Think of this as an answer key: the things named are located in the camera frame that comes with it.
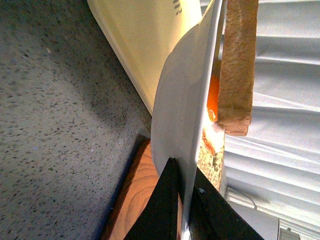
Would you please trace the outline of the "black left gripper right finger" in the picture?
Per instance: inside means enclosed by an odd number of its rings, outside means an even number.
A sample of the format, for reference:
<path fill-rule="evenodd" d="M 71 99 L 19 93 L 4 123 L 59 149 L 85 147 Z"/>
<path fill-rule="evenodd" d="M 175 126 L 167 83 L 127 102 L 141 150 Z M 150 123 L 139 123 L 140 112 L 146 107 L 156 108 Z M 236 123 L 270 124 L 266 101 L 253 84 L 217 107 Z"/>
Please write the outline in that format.
<path fill-rule="evenodd" d="M 259 235 L 196 170 L 189 214 L 192 240 L 261 240 Z"/>

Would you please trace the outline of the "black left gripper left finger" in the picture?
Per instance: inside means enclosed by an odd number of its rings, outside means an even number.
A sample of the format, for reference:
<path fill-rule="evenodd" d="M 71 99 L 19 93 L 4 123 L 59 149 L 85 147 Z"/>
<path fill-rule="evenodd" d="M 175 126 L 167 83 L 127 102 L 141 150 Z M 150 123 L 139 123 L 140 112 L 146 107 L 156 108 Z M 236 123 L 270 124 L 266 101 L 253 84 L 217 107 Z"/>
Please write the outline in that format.
<path fill-rule="evenodd" d="M 169 158 L 150 199 L 126 240 L 175 240 L 178 230 L 180 173 L 176 159 Z"/>

